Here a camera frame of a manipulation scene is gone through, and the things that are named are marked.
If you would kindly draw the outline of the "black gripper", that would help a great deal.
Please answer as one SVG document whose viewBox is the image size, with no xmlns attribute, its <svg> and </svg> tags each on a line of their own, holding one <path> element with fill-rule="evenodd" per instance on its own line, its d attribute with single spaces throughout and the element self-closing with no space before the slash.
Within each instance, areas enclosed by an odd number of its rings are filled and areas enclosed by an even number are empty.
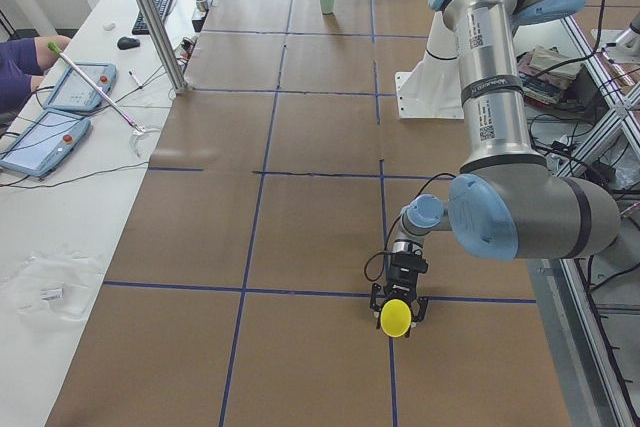
<svg viewBox="0 0 640 427">
<path fill-rule="evenodd" d="M 412 314 L 410 325 L 404 334 L 409 338 L 411 330 L 421 323 L 428 309 L 429 297 L 420 296 L 417 298 L 417 282 L 420 274 L 425 274 L 428 264 L 425 259 L 412 252 L 396 252 L 391 254 L 390 265 L 386 274 L 385 298 L 387 300 L 399 299 L 407 305 L 411 305 L 415 300 L 419 306 L 416 313 Z M 369 308 L 373 311 L 376 319 L 376 328 L 381 328 L 382 305 L 378 303 L 378 294 L 382 291 L 382 286 L 378 283 L 371 285 Z"/>
</svg>

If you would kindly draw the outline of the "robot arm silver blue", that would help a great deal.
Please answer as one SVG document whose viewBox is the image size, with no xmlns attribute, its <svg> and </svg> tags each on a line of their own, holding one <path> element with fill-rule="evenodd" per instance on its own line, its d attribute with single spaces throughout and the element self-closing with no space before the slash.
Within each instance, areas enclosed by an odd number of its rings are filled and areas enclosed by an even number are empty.
<svg viewBox="0 0 640 427">
<path fill-rule="evenodd" d="M 384 284 L 370 306 L 377 326 L 402 337 L 425 316 L 417 294 L 427 270 L 426 236 L 451 231 L 469 253 L 488 259 L 572 259 L 603 251 L 620 215 L 596 184 L 556 177 L 529 140 L 515 30 L 578 12 L 586 0 L 429 0 L 455 39 L 460 101 L 471 152 L 440 200 L 417 195 L 400 213 Z"/>
</svg>

